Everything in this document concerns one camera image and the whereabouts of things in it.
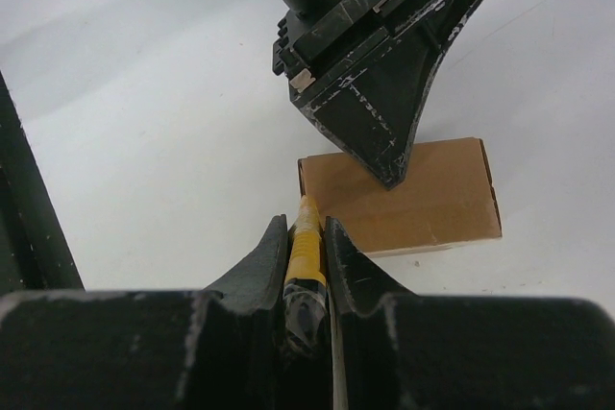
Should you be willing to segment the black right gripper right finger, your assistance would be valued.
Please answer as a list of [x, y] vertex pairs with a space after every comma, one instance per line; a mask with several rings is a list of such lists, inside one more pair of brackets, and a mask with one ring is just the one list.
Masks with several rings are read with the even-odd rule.
[[325, 225], [336, 409], [610, 409], [614, 323], [570, 298], [425, 296]]

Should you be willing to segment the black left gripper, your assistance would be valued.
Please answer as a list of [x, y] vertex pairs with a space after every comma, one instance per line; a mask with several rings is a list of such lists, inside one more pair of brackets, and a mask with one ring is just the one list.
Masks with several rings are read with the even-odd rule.
[[[483, 0], [283, 1], [272, 68], [287, 77], [290, 101], [382, 186], [396, 187], [434, 75]], [[340, 62], [368, 39], [383, 43]]]

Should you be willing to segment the yellow utility knife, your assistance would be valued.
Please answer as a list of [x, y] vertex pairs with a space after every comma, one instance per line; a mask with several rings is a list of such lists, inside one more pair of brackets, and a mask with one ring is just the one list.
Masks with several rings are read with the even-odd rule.
[[286, 409], [335, 407], [332, 304], [324, 231], [317, 204], [304, 195], [289, 230], [283, 281], [280, 399]]

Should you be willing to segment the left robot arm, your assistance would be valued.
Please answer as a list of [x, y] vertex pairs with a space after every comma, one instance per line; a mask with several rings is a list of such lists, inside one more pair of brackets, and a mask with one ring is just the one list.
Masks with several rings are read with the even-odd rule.
[[385, 188], [406, 177], [435, 74], [483, 0], [283, 0], [272, 69], [293, 106]]

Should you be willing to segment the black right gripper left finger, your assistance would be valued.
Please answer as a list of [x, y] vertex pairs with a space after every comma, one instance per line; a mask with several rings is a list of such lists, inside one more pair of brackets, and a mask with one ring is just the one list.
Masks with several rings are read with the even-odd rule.
[[270, 409], [288, 258], [282, 215], [203, 289], [1, 300], [5, 409]]

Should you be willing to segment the brown cardboard express box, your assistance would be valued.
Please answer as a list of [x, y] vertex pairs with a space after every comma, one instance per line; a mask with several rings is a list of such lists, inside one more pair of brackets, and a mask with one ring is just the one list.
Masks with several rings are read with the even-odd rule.
[[343, 153], [299, 159], [298, 177], [321, 217], [337, 219], [370, 256], [444, 250], [503, 235], [480, 138], [415, 145], [406, 178], [391, 190]]

